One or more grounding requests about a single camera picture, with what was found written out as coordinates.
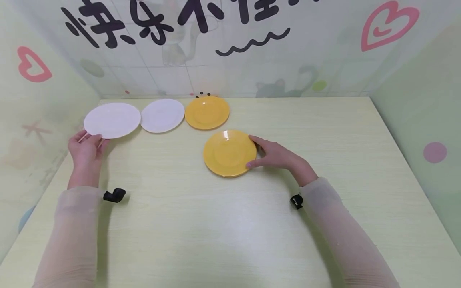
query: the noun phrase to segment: hand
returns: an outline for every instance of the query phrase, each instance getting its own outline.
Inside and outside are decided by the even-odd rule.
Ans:
[[[265,155],[261,159],[248,162],[247,168],[270,166],[289,169],[293,165],[294,160],[299,157],[277,142],[264,140],[253,135],[250,135],[249,138],[262,148]]]
[[[262,148],[265,155],[260,159],[248,162],[247,168],[270,166],[287,169],[300,187],[304,187],[318,178],[306,160],[277,142],[267,141],[253,135],[250,135],[249,138]]]
[[[74,161],[74,171],[69,180],[68,189],[77,186],[99,186],[102,160],[109,140],[102,139],[101,135],[86,135],[87,132],[78,132],[69,139],[69,152]]]

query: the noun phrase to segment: table surface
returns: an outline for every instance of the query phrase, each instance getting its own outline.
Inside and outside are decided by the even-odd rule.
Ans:
[[[122,101],[142,110],[152,100]],[[128,194],[102,205],[97,287],[342,286],[322,237],[290,206],[298,190],[285,171],[225,179],[206,168],[205,142],[227,129],[278,141],[308,159],[402,287],[461,287],[461,257],[369,98],[228,102],[230,118],[217,130],[184,121],[169,133],[139,128],[113,141],[101,187]],[[0,266],[2,287],[31,286],[71,170],[68,156]]]

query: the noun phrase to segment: sleeve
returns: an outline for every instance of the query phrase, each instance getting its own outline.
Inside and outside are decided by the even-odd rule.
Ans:
[[[58,199],[54,227],[33,288],[93,288],[99,207],[104,191],[76,187]]]
[[[400,287],[385,259],[325,178],[301,188],[304,209],[330,247],[348,288]]]

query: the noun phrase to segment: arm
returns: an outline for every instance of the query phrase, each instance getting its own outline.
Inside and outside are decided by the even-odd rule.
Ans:
[[[400,287],[379,250],[325,178],[318,178],[306,160],[281,145],[250,138],[266,155],[249,162],[248,167],[269,165],[291,172],[301,187],[304,209],[325,238],[348,288]]]
[[[98,189],[102,154],[108,142],[100,136],[69,141],[74,171],[68,190],[58,199],[54,227],[38,267],[33,288],[92,288],[97,265]]]

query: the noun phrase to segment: plate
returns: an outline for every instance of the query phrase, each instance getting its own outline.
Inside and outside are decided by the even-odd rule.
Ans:
[[[184,119],[184,106],[173,99],[150,103],[141,112],[141,126],[152,133],[164,133],[176,128]]]
[[[104,139],[120,138],[133,132],[141,122],[139,110],[126,103],[109,103],[96,107],[85,117],[83,126],[90,135]]]
[[[226,100],[216,96],[194,99],[186,108],[186,121],[200,130],[221,126],[229,118],[230,108]]]
[[[203,158],[207,167],[222,177],[245,174],[246,164],[256,159],[256,145],[248,134],[227,130],[214,134],[205,144]]]

